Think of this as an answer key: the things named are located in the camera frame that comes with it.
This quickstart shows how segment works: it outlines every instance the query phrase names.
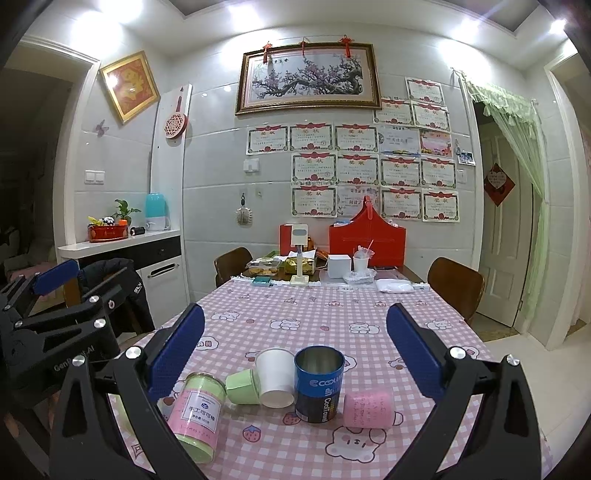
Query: pink checkered tablecloth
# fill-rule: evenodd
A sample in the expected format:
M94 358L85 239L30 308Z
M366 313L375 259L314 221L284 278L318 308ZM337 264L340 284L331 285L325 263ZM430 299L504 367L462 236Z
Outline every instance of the pink checkered tablecloth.
M232 280L199 301L205 312L205 333L171 397L162 403L163 415L170 413L191 372L205 371L224 379L253 367L257 353L265 348L280 346L296 353L309 345L330 345L347 360L339 411L345 392L388 386L394 390L397 411L391 428L347 430L340 414L325 424L308 424L294 414L293 406L274 410L226 401L215 460L200 467L210 480L383 479L434 406L420 394L386 332L386 312L396 302L447 346L460 345L474 358L492 359L474 331L433 290L384 294L338 286L262 288ZM441 468L460 457L479 399L473 397L470 402ZM121 420L121 402L112 398L112 405L135 463L151 469L129 423ZM344 434L360 441L348 445ZM545 476L552 462L545 441L542 454Z

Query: white cabinet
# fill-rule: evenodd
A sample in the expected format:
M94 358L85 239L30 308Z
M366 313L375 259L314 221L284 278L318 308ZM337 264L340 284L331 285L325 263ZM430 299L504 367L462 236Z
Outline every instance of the white cabinet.
M174 257L149 265L138 273L144 282L148 305L156 328L187 307L189 300L184 287L183 257Z

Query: door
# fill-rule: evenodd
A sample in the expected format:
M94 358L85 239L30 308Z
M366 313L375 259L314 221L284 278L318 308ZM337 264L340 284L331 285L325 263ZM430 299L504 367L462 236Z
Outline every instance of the door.
M175 257L141 269L146 298L156 328L187 307L183 265L183 257Z
M485 291L477 312L513 326L530 256L532 187L496 123L478 126L484 175L496 163L515 187L496 206L484 192L484 224L479 271Z

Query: framed painting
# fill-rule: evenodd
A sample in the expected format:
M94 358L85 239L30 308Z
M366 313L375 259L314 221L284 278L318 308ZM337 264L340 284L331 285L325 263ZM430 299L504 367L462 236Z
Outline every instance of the framed painting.
M102 67L100 73L123 124L160 100L144 51Z
M306 43L245 53L236 114L300 107L381 109L374 47Z

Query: wooden chair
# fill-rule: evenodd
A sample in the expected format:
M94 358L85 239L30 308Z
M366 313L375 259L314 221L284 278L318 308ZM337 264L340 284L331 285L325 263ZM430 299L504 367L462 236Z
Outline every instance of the wooden chair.
M427 282L468 325L471 324L484 292L484 277L480 273L449 258L439 257L429 268Z
M221 287L232 277L239 276L246 270L246 264L252 260L251 253L244 247L217 257L213 265L216 267L216 287Z

